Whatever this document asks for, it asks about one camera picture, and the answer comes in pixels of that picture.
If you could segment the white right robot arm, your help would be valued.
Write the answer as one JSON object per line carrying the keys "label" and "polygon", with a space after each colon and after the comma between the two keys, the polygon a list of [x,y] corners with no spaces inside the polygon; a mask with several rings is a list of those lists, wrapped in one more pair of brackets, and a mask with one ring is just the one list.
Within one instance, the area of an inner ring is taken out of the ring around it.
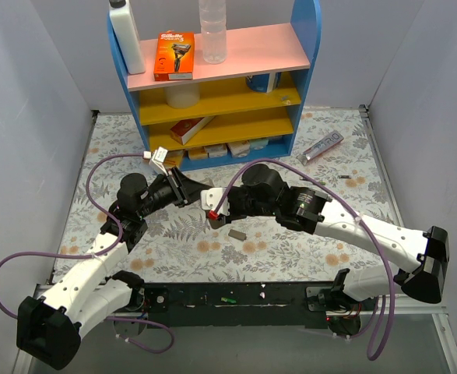
{"label": "white right robot arm", "polygon": [[337,273],[325,293],[337,308],[398,292],[427,304],[441,302],[449,263],[446,230],[412,230],[361,215],[330,191],[288,185],[263,163],[246,165],[237,175],[241,186],[229,184],[212,208],[224,222],[272,216],[291,231],[339,240],[380,257],[380,266]]}

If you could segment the white air conditioner remote control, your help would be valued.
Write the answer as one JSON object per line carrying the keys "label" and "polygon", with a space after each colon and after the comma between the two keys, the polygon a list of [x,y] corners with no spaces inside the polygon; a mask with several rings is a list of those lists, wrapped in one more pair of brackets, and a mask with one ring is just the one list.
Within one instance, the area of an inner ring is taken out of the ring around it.
{"label": "white air conditioner remote control", "polygon": [[[210,185],[211,188],[222,188],[222,187],[215,187],[213,185],[213,181],[212,180],[208,180],[208,184],[207,185]],[[207,221],[209,223],[209,225],[211,226],[212,229],[216,230],[218,228],[221,228],[222,226],[225,225],[225,217],[221,217],[219,218],[218,220],[216,221],[211,221],[208,217],[207,217],[207,212],[206,212],[206,218],[207,218]]]}

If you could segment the grey remote battery cover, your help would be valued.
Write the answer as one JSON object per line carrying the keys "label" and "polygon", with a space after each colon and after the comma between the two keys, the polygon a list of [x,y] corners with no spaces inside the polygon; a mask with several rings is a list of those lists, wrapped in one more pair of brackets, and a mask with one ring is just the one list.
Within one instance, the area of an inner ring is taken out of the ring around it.
{"label": "grey remote battery cover", "polygon": [[237,240],[240,240],[240,241],[244,241],[247,238],[247,235],[245,233],[240,232],[240,231],[236,231],[236,230],[233,230],[233,229],[230,229],[230,231],[228,233],[228,236],[231,237],[231,238],[235,238]]}

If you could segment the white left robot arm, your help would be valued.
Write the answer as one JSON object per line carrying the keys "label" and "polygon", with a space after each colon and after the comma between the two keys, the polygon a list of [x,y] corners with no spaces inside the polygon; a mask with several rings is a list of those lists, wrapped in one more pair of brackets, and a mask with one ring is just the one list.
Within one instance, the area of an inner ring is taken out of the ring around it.
{"label": "white left robot arm", "polygon": [[152,183],[139,173],[126,175],[110,207],[113,217],[101,227],[85,259],[39,298],[28,296],[20,303],[17,347],[60,370],[75,357],[83,337],[107,316],[121,308],[139,310],[145,301],[140,277],[112,279],[102,288],[98,284],[139,243],[147,216],[170,204],[194,203],[208,188],[177,168],[157,175]]}

